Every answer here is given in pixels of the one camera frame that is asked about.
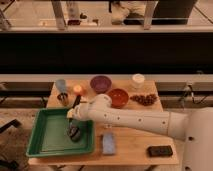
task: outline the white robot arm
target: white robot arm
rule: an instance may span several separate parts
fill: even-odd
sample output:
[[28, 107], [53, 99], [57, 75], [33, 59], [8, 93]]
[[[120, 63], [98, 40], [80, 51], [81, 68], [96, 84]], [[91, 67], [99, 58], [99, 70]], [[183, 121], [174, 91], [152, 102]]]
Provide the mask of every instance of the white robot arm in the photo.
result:
[[101, 94], [71, 109], [68, 116], [81, 121], [93, 120], [186, 140], [183, 171], [213, 170], [212, 108], [202, 109], [188, 117], [182, 113], [113, 109], [110, 106], [111, 98]]

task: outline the white cup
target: white cup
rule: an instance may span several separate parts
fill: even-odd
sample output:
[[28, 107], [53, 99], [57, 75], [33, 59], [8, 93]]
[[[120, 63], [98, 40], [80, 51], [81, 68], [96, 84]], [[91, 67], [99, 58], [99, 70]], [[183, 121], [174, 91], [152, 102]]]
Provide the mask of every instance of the white cup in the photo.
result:
[[145, 77], [142, 74], [134, 74], [132, 76], [132, 87], [139, 89], [143, 86], [144, 81]]

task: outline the black wall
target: black wall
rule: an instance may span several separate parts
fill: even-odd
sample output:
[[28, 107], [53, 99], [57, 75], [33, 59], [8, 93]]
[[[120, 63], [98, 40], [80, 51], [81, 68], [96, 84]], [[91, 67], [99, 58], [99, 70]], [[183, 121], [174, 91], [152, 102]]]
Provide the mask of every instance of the black wall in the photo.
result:
[[213, 73], [213, 33], [0, 34], [0, 74]]

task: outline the orange bowl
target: orange bowl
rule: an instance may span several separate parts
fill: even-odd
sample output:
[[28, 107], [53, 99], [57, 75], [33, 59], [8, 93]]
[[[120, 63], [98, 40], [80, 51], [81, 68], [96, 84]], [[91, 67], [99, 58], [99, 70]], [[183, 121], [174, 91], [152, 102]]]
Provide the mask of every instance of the orange bowl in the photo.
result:
[[129, 100], [128, 93], [123, 89], [113, 89], [108, 93], [108, 95], [112, 99], [112, 107], [114, 108], [124, 107]]

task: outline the green plastic tray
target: green plastic tray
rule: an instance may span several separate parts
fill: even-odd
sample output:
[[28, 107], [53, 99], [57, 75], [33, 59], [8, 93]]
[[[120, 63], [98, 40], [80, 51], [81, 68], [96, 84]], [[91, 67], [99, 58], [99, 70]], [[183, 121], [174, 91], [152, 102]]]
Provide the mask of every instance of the green plastic tray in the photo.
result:
[[26, 155], [28, 157], [63, 156], [90, 153], [94, 150], [92, 121], [73, 120], [81, 131], [77, 142], [67, 135], [68, 109], [41, 109], [35, 119]]

